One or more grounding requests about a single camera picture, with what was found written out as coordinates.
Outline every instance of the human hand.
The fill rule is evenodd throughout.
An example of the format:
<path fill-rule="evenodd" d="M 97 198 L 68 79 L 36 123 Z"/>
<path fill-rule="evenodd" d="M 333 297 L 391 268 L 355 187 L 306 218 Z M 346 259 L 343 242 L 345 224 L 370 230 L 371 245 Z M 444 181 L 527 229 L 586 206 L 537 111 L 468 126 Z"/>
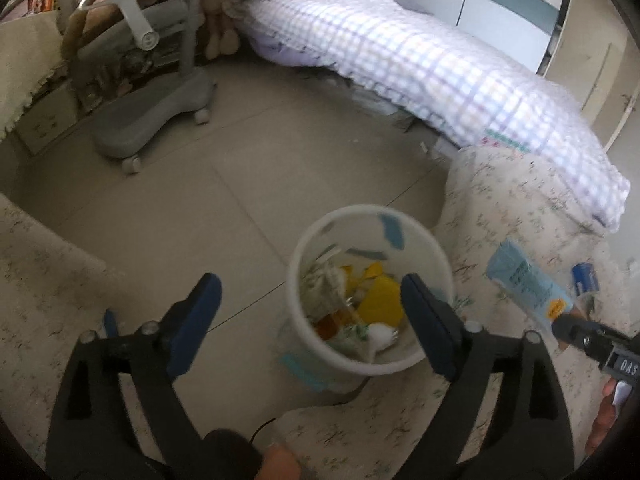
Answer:
<path fill-rule="evenodd" d="M 596 451 L 596 448 L 602 443 L 604 438 L 612 428 L 613 423 L 616 421 L 616 409 L 613 405 L 613 394 L 616 391 L 616 380 L 610 379 L 602 389 L 602 395 L 604 399 L 600 403 L 600 409 L 598 415 L 593 421 L 591 428 L 591 434 L 587 439 L 587 444 L 584 446 L 584 450 L 587 455 Z"/>
<path fill-rule="evenodd" d="M 302 470 L 293 453 L 274 444 L 264 453 L 262 467 L 254 480 L 300 480 Z"/>

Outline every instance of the metal bolt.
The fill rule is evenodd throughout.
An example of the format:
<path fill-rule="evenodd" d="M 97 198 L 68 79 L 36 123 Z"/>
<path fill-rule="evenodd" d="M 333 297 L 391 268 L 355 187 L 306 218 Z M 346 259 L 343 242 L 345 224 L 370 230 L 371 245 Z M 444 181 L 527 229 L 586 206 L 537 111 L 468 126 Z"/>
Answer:
<path fill-rule="evenodd" d="M 140 332 L 142 332 L 142 335 L 153 335 L 157 333 L 158 330 L 160 330 L 160 325 L 158 325 L 157 321 L 147 321 L 140 327 Z"/>
<path fill-rule="evenodd" d="M 534 345 L 537 345 L 542 341 L 542 338 L 540 337 L 540 334 L 538 332 L 529 331 L 524 335 L 524 337 L 527 339 L 527 341 L 533 343 Z"/>
<path fill-rule="evenodd" d="M 470 334 L 478 334 L 482 332 L 482 325 L 477 321 L 465 321 L 465 330 Z"/>
<path fill-rule="evenodd" d="M 87 343 L 90 343 L 91 341 L 95 341 L 97 337 L 98 337 L 98 335 L 95 332 L 95 330 L 87 330 L 86 332 L 82 332 L 80 334 L 80 337 L 78 338 L 78 340 L 82 344 L 86 345 Z"/>

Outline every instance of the tiled floor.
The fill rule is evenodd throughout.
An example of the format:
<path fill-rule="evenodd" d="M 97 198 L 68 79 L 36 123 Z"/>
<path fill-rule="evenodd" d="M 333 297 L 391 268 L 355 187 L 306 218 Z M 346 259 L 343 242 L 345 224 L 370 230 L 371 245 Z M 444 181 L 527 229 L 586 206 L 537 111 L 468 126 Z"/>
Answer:
<path fill-rule="evenodd" d="M 302 231 L 352 203 L 391 205 L 433 226 L 446 170 L 402 133 L 294 70 L 253 57 L 210 67 L 212 120 L 172 120 L 124 176 L 71 135 L 31 165 L 17 201 L 63 237 L 125 271 L 152 294 L 151 312 L 119 312 L 129 329 L 158 319 L 203 272 L 223 304 L 193 369 L 176 387 L 202 433 L 250 436 L 296 407 L 334 402 L 307 391 L 277 362 L 284 277 Z"/>

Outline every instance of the pink plush toy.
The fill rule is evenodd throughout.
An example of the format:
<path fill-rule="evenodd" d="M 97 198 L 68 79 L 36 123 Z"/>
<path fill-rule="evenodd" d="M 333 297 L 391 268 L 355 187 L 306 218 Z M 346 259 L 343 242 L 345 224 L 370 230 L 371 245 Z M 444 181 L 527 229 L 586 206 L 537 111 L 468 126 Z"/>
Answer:
<path fill-rule="evenodd" d="M 205 50 L 207 59 L 214 59 L 219 54 L 235 54 L 240 48 L 240 38 L 233 21 L 222 10 L 222 0 L 202 0 L 202 9 L 207 17 L 210 34 Z"/>

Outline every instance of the blue battery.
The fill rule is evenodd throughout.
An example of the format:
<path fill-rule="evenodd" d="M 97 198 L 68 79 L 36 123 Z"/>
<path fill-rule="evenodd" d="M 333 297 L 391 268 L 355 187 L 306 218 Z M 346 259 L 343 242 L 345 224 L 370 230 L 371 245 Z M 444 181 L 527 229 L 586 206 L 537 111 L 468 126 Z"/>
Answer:
<path fill-rule="evenodd" d="M 583 294 L 595 294 L 600 291 L 598 277 L 593 264 L 583 262 L 571 269 L 574 276 L 575 295 L 579 298 Z"/>

